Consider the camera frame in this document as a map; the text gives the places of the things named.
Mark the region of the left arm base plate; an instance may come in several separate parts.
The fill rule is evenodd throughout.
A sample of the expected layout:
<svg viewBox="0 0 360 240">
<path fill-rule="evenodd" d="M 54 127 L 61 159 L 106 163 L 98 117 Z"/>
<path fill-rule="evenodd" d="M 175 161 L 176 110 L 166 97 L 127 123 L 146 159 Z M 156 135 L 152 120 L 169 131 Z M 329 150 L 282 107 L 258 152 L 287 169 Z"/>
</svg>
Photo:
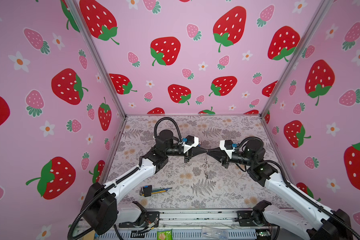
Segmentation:
<svg viewBox="0 0 360 240">
<path fill-rule="evenodd" d="M 153 227 L 159 226 L 160 212 L 146 212 L 141 213 L 135 222 L 119 223 L 119 228 L 145 228 L 150 224 L 154 224 Z"/>
</svg>

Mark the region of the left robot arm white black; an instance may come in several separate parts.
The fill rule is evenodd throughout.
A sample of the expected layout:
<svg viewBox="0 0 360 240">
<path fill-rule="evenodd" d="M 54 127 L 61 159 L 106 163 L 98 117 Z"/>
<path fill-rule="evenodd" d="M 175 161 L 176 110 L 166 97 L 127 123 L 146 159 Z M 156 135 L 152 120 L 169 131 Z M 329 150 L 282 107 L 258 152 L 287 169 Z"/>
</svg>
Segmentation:
<svg viewBox="0 0 360 240">
<path fill-rule="evenodd" d="M 197 137 L 183 138 L 178 124 L 170 117 L 156 122 L 154 139 L 155 145 L 140 156 L 138 165 L 103 185 L 91 185 L 84 205 L 68 231 L 69 240 L 78 240 L 92 231 L 102 235 L 111 229 L 121 214 L 119 202 L 145 179 L 157 174 L 170 156 L 182 156 L 188 163 L 191 158 L 207 153 L 200 147 Z"/>
</svg>

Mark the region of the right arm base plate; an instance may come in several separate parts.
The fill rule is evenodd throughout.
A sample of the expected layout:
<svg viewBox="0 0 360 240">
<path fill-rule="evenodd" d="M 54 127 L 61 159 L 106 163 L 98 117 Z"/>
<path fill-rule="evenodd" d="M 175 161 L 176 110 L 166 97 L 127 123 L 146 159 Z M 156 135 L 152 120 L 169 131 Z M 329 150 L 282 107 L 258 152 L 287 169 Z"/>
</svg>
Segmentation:
<svg viewBox="0 0 360 240">
<path fill-rule="evenodd" d="M 266 219 L 262 211 L 260 210 L 240 210 L 237 211 L 236 222 L 240 227 L 274 227 L 274 224 L 270 224 Z"/>
</svg>

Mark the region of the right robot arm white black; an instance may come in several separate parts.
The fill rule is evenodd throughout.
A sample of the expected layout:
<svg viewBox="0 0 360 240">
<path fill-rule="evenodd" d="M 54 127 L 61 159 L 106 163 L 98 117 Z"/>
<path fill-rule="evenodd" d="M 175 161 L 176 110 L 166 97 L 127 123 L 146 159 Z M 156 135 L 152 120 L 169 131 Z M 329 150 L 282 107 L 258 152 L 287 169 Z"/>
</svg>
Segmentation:
<svg viewBox="0 0 360 240">
<path fill-rule="evenodd" d="M 298 218 L 283 214 L 267 204 L 258 208 L 258 214 L 266 222 L 304 240 L 360 240 L 360 234 L 351 227 L 348 214 L 332 210 L 291 184 L 278 163 L 264 160 L 265 152 L 263 141 L 257 137 L 245 138 L 239 144 L 222 140 L 219 147 L 207 150 L 207 154 L 225 168 L 230 164 L 245 166 L 252 180 L 278 195 L 301 215 Z"/>
</svg>

